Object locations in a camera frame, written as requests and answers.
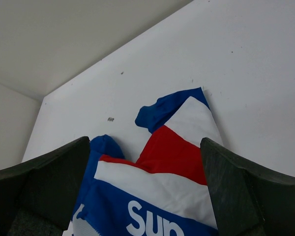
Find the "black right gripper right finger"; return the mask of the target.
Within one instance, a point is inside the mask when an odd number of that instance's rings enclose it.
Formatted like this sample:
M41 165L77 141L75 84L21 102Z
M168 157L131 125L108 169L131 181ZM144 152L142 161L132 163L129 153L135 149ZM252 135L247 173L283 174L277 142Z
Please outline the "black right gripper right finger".
M221 236L295 236L295 177L201 141L209 195Z

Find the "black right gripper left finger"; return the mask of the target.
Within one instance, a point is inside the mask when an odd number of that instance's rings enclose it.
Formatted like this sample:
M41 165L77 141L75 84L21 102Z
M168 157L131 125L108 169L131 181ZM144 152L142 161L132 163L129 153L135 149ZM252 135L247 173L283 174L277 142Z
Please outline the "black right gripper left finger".
M89 138L0 170L0 236L60 236L89 160Z

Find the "blue white red jacket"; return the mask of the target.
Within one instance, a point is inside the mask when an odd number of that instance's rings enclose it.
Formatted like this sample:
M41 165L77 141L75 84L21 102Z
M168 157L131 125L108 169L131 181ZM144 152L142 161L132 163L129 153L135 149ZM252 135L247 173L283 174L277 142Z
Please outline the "blue white red jacket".
M202 89L143 106L135 124L151 134L135 162L126 160L112 137L91 140L73 235L218 235L200 143L222 140Z

